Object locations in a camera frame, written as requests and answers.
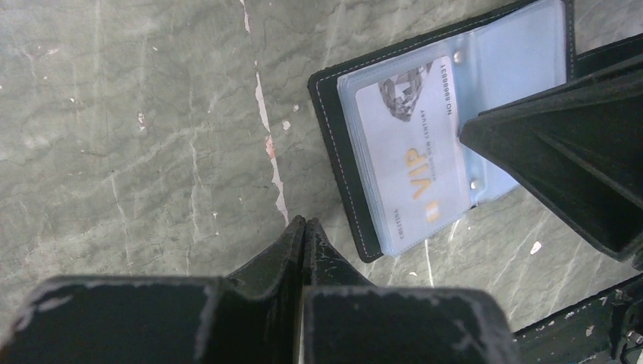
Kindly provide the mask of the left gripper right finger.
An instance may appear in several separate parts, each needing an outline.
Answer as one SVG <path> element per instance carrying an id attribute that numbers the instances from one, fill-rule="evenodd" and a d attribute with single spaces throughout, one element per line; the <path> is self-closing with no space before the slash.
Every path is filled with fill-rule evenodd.
<path id="1" fill-rule="evenodd" d="M 503 310 L 481 290 L 379 287 L 306 224 L 306 363 L 518 363 Z"/>

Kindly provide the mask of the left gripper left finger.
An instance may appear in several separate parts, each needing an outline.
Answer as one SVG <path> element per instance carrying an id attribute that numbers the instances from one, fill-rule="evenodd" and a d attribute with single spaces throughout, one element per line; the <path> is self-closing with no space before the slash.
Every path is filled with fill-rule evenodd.
<path id="1" fill-rule="evenodd" d="M 3 363 L 292 363 L 306 220 L 226 276 L 58 276 L 1 342 Z"/>

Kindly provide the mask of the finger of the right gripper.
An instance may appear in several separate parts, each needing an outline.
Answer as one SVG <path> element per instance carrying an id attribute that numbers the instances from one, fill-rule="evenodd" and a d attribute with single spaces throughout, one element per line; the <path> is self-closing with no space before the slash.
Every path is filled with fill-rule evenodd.
<path id="1" fill-rule="evenodd" d="M 592 74 L 482 112 L 460 142 L 600 253 L 641 257 L 641 69 Z"/>

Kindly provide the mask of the silver VIP card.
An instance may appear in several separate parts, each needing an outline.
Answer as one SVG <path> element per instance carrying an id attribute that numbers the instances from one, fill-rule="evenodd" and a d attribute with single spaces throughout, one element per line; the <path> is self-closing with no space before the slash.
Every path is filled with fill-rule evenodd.
<path id="1" fill-rule="evenodd" d="M 387 256 L 444 228 L 472 205 L 447 56 L 356 91 L 375 226 Z"/>

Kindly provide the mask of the black card holder wallet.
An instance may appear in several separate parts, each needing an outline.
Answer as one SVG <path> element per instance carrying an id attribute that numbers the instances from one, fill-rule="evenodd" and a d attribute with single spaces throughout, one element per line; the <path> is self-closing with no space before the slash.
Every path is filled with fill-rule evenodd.
<path id="1" fill-rule="evenodd" d="M 469 210 L 521 186 L 507 172 L 460 142 L 460 132 L 467 121 L 482 112 L 592 74 L 631 67 L 642 71 L 641 35 L 582 54 L 576 53 L 574 35 L 572 2 L 518 1 L 310 77 L 309 92 L 362 261 L 373 262 L 386 255 L 372 215 L 375 178 L 366 161 L 356 91 L 436 58 L 447 56 L 451 60 L 451 91 L 459 115 L 456 138 L 463 148 L 472 202 L 458 217 L 461 218 Z"/>

